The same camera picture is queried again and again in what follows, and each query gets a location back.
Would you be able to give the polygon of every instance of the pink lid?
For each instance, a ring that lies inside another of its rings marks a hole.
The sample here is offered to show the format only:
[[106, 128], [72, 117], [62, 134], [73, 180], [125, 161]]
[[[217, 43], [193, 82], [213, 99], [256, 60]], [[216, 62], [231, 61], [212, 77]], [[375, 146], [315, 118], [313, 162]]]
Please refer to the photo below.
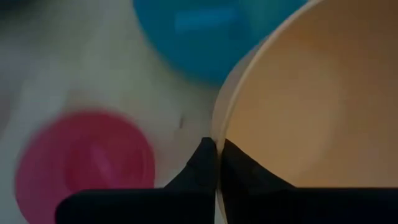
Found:
[[104, 111], [61, 117], [28, 144], [16, 199], [30, 224], [53, 224], [57, 205], [85, 189], [154, 187], [152, 148], [132, 123]]

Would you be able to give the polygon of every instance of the white surface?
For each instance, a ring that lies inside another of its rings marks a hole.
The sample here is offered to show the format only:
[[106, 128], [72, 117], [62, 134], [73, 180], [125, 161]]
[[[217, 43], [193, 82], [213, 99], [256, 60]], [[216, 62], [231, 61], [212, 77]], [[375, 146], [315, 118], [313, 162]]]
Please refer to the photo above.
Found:
[[60, 113], [129, 116], [155, 148], [160, 187], [209, 136], [218, 91], [186, 82], [158, 58], [129, 0], [36, 1], [0, 20], [0, 223], [26, 223], [13, 192], [18, 157]]

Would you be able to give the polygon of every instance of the red circular object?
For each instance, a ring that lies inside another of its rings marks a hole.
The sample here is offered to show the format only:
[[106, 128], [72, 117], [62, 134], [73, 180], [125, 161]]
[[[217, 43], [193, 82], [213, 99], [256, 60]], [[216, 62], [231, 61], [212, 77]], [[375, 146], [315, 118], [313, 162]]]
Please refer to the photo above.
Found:
[[16, 199], [30, 224], [54, 224], [57, 205], [86, 189], [154, 187], [155, 162], [144, 135], [121, 116], [64, 116], [31, 140], [16, 174]]

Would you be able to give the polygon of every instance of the black object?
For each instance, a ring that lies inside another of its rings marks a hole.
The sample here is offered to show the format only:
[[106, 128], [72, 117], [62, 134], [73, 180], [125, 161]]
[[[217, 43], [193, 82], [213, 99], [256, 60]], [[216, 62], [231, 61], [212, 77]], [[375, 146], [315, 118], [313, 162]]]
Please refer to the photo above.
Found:
[[[89, 190], [64, 200], [58, 224], [214, 223], [217, 152], [203, 138], [166, 187]], [[398, 223], [397, 189], [303, 189], [272, 174], [230, 141], [221, 156], [221, 190], [229, 224]]]

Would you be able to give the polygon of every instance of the blue plastic container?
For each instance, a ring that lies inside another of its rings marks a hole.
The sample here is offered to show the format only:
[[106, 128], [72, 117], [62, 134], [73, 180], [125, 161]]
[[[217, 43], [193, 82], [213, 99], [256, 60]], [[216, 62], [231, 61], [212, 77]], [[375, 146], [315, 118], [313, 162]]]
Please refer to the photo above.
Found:
[[306, 0], [133, 0], [148, 39], [188, 78], [221, 85]]

